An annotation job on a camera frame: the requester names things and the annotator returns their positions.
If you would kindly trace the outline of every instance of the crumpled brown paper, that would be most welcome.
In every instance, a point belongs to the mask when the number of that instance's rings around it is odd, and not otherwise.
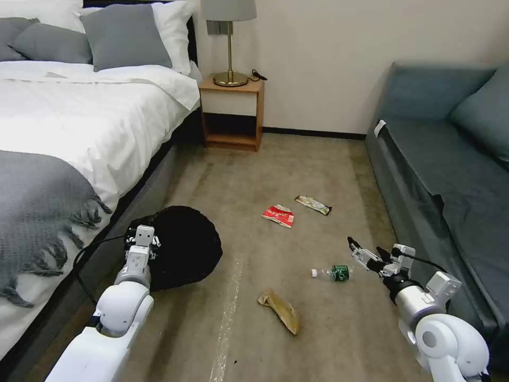
[[[279,297],[272,288],[267,289],[261,294],[258,298],[258,303],[271,307],[294,335],[299,333],[301,324],[297,312],[289,302]]]

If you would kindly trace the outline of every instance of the table lamp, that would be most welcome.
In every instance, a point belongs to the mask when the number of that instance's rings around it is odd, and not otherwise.
[[[228,71],[214,76],[218,86],[242,86],[247,84],[245,74],[232,69],[232,30],[233,21],[256,18],[255,0],[201,0],[201,12],[206,20],[226,21],[228,28]]]

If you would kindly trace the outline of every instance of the black trash bag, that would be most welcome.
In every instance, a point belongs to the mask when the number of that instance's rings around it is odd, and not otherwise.
[[[161,243],[156,258],[148,261],[151,291],[176,288],[203,280],[223,255],[221,239],[212,222],[199,211],[186,206],[170,206],[154,215],[133,220],[132,229],[150,225]]]

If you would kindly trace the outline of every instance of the snack wrapper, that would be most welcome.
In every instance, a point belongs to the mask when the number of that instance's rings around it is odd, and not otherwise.
[[[330,210],[332,210],[332,207],[326,206],[325,204],[320,203],[309,196],[299,195],[298,197],[295,198],[295,201],[297,203],[304,204],[306,207],[309,207],[315,211],[318,211],[325,216],[327,216],[329,214]]]
[[[292,211],[280,204],[267,208],[261,217],[272,220],[286,228],[292,227],[294,218]]]

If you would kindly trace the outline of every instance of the wall outlet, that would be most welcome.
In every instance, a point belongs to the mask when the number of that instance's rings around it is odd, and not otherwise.
[[[207,33],[208,34],[228,34],[227,21],[211,21],[207,20]]]

